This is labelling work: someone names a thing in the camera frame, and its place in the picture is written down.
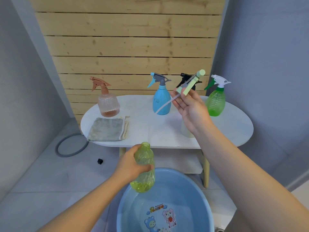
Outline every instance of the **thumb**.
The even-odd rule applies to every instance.
[[[140,173],[149,172],[152,169],[154,169],[152,164],[139,165],[138,167]]]
[[[185,89],[186,89],[186,88],[183,88],[183,89],[181,90],[180,97],[181,97],[181,99],[184,101],[185,104],[187,104],[188,106],[190,106],[190,105],[194,104],[196,101],[195,101],[195,99],[193,99],[189,94],[187,94],[187,95],[184,95],[184,94],[183,94],[183,92],[184,92]]]

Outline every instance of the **gray spray nozzle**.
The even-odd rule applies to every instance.
[[[166,78],[164,75],[161,75],[159,73],[152,72],[150,75],[152,76],[152,81],[150,82],[147,88],[149,88],[150,86],[153,85],[153,83],[156,83],[156,82],[160,82],[160,85],[164,86],[165,82],[172,81]]]

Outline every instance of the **person's right arm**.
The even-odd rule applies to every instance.
[[[215,127],[195,91],[173,104],[253,231],[309,231],[309,211]]]

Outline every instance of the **person's left arm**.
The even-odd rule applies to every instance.
[[[133,146],[120,157],[116,170],[109,179],[60,213],[39,231],[90,231],[122,187],[136,179],[140,173],[153,169],[153,165],[136,163],[134,153],[139,146],[140,144]]]

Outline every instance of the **table leg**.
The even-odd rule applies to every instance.
[[[208,183],[209,183],[209,162],[206,159],[206,157],[204,156],[204,165],[203,165],[203,171],[204,171],[204,187],[207,188],[208,187]]]
[[[127,151],[127,148],[126,147],[120,147],[119,148],[119,157],[124,155]]]

